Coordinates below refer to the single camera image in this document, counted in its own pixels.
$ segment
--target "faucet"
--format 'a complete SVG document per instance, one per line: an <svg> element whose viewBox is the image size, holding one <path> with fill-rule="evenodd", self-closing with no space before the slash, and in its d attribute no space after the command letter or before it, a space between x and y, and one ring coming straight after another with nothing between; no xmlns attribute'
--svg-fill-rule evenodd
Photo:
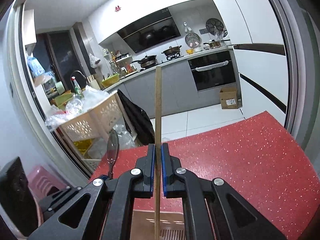
<svg viewBox="0 0 320 240"><path fill-rule="evenodd" d="M84 78L84 80L85 80L85 82L87 83L87 85L90 86L90 84L89 84L87 78L85 77L85 75L83 75L81 71L75 70L75 71L73 71L73 72L71 73L71 76L70 76L70 81L71 81L71 84L72 84L72 86L73 86L73 89L76 90L75 85L74 85L73 82L72 82L73 74L76 73L76 72L79 72L79 73L82 75L82 77Z"/></svg>

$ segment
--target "yellow basket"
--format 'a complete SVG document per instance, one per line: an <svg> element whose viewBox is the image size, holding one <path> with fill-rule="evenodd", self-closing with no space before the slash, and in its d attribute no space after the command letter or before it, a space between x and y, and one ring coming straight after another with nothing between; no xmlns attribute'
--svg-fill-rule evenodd
<svg viewBox="0 0 320 240"><path fill-rule="evenodd" d="M101 85L104 86L105 88L107 88L107 87L110 87L110 86L116 84L117 82L119 82L119 74L115 74L115 75L103 80L101 82Z"/></svg>

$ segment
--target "black range hood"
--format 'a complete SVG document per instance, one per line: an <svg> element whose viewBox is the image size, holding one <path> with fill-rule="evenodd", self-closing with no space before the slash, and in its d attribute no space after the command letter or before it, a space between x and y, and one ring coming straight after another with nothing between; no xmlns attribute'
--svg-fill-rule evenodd
<svg viewBox="0 0 320 240"><path fill-rule="evenodd" d="M117 33L135 53L181 36L168 8L149 14Z"/></svg>

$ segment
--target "wooden ruler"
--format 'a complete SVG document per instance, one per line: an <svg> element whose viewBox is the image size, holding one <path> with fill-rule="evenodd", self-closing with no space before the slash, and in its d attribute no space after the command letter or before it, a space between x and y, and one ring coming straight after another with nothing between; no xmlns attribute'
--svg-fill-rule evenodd
<svg viewBox="0 0 320 240"><path fill-rule="evenodd" d="M155 160L155 240L160 239L160 182L161 182L161 67L156 67L156 160Z"/></svg>

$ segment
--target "oven handle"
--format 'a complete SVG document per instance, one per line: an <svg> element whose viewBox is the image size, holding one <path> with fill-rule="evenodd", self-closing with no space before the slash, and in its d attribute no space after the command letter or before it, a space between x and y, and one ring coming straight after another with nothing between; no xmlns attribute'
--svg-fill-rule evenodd
<svg viewBox="0 0 320 240"><path fill-rule="evenodd" d="M229 63L229 61L226 60L224 62L220 62L220 63L217 63L217 64L212 64L212 65L205 66L205 67L196 67L196 71L206 71L206 70L210 70L210 69L213 69L213 68L216 68L216 67L226 66L226 65L228 65L228 63Z"/></svg>

